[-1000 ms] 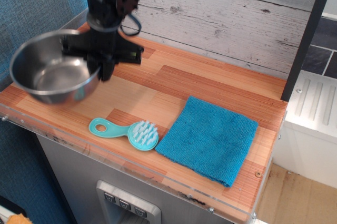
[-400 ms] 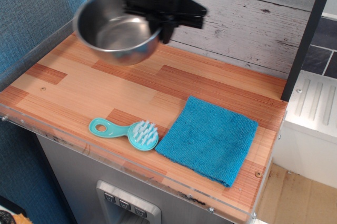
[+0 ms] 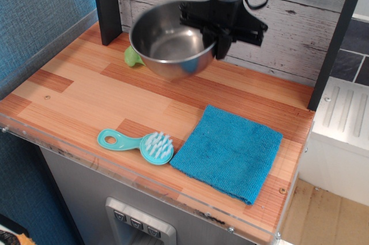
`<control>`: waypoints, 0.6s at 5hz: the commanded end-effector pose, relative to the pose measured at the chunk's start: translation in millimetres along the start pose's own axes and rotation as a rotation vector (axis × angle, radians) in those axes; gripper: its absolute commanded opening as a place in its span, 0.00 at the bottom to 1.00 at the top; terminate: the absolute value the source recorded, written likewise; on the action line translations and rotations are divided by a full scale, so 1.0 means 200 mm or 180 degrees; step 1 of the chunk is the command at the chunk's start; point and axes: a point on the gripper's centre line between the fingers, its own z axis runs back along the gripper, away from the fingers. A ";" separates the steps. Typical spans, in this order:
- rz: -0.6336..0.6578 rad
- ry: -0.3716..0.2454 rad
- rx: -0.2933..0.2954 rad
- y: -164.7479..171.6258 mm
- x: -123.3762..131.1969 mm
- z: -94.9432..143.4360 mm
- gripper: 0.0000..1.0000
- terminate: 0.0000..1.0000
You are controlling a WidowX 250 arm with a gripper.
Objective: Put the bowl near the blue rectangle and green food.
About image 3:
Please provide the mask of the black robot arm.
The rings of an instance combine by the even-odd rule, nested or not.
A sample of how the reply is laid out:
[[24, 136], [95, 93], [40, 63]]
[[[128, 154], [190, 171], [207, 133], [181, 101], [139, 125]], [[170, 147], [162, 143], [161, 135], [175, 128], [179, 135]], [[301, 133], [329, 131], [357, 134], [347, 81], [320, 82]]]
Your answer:
[[186, 1], [179, 7], [180, 21], [198, 28], [206, 46], [215, 44], [215, 58], [223, 59], [232, 43], [238, 40], [256, 46], [262, 44], [268, 26], [251, 15], [245, 6], [257, 10], [267, 3], [268, 0], [260, 5], [251, 5], [248, 0]]

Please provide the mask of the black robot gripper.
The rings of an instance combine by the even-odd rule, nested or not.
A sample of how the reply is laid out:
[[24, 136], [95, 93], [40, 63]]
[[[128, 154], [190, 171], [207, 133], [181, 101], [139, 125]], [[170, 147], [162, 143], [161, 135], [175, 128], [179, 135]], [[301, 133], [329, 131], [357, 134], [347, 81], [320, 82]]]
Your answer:
[[260, 46], [268, 30], [245, 9], [243, 0], [188, 0], [179, 9], [181, 23], [201, 31], [205, 48], [216, 44], [217, 60], [224, 59], [232, 42], [238, 40]]

